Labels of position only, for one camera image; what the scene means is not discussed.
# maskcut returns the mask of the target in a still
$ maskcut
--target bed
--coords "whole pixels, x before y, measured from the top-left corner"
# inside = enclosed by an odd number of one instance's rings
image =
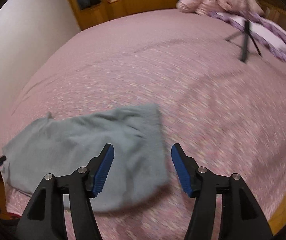
[[[240,173],[271,219],[286,195],[286,63],[260,45],[262,58],[251,45],[248,62],[240,62],[241,40],[224,40],[233,32],[220,20],[169,9],[79,33],[34,74],[4,115],[0,149],[49,111],[59,120],[155,102],[167,149],[180,143],[214,173]],[[182,192],[170,158],[168,169],[169,185],[152,199],[96,214],[104,239],[184,238],[194,202]],[[22,214],[29,198],[9,185],[6,191],[8,211]],[[285,216],[272,218],[273,232]],[[213,239],[218,230],[215,220]]]

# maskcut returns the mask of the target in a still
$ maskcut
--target silver bolt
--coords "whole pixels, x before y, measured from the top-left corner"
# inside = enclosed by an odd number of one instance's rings
[[[234,173],[234,174],[232,175],[232,178],[233,178],[234,180],[240,180],[240,179],[241,179],[241,175],[240,175],[240,174],[237,174],[237,173]]]
[[[81,167],[77,171],[78,171],[78,173],[86,173],[87,168],[86,167]]]
[[[51,173],[48,173],[48,174],[46,174],[46,175],[44,176],[44,178],[45,178],[46,180],[50,180],[50,179],[52,179],[52,177],[53,177],[53,175],[52,175]]]
[[[207,172],[207,168],[205,168],[205,167],[199,167],[197,170],[198,170],[200,173],[205,173],[205,172]]]

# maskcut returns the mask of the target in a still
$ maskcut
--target white wall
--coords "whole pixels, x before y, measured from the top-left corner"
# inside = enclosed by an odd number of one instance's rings
[[[67,0],[8,0],[0,10],[0,117],[30,77],[80,31]]]

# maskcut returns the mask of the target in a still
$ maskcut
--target gray cloth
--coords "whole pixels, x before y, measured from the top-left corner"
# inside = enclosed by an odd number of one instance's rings
[[[127,106],[56,121],[29,124],[3,149],[4,179],[31,195],[45,174],[71,174],[100,154],[106,143],[115,157],[93,210],[107,212],[138,204],[168,180],[157,104]],[[70,207],[65,198],[65,207]]]

